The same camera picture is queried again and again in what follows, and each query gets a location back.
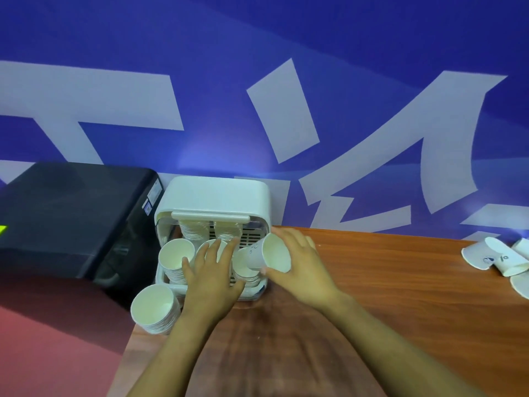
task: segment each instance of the red floor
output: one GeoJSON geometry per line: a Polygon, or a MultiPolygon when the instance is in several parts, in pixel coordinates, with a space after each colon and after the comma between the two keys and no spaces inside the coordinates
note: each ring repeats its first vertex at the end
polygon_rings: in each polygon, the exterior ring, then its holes
{"type": "Polygon", "coordinates": [[[82,280],[0,279],[0,395],[105,396],[133,323],[82,280]]]}

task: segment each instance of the cup dispenser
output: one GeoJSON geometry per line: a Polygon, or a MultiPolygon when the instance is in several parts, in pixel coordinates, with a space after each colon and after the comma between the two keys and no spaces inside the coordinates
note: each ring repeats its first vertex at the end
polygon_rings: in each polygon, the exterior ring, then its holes
{"type": "MultiPolygon", "coordinates": [[[[228,242],[240,237],[239,248],[244,248],[270,232],[270,215],[270,189],[261,181],[178,176],[171,180],[156,209],[156,235],[160,246],[185,238],[198,251],[207,240],[228,242]]],[[[187,292],[187,285],[172,284],[160,264],[155,282],[167,284],[177,296],[187,292]]],[[[258,299],[267,282],[263,277],[257,285],[245,287],[240,301],[258,299]]]]}

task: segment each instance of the wood grain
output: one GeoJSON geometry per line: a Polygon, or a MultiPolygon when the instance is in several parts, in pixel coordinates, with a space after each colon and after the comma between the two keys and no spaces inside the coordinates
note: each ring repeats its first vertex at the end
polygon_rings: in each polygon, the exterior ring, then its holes
{"type": "MultiPolygon", "coordinates": [[[[301,229],[337,285],[491,396],[529,392],[529,301],[465,263],[468,241],[301,229]]],[[[124,396],[164,341],[135,328],[109,396],[124,396]]],[[[320,314],[272,285],[219,323],[188,396],[383,396],[320,314]]]]}

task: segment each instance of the person's left hand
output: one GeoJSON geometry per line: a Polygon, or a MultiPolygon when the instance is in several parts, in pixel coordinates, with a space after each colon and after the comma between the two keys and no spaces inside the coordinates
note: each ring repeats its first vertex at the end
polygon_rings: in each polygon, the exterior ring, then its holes
{"type": "Polygon", "coordinates": [[[206,326],[215,326],[225,317],[244,289],[241,280],[230,286],[230,262],[239,239],[231,240],[217,262],[220,244],[216,240],[213,245],[206,244],[199,249],[194,272],[188,259],[182,259],[188,285],[182,315],[191,315],[206,326]]]}

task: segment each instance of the blue wall mural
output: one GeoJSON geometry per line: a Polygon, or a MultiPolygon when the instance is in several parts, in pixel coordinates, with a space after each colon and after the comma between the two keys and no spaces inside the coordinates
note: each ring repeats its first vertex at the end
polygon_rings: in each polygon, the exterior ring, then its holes
{"type": "Polygon", "coordinates": [[[259,178],[274,224],[529,235],[529,0],[2,0],[0,179],[259,178]]]}

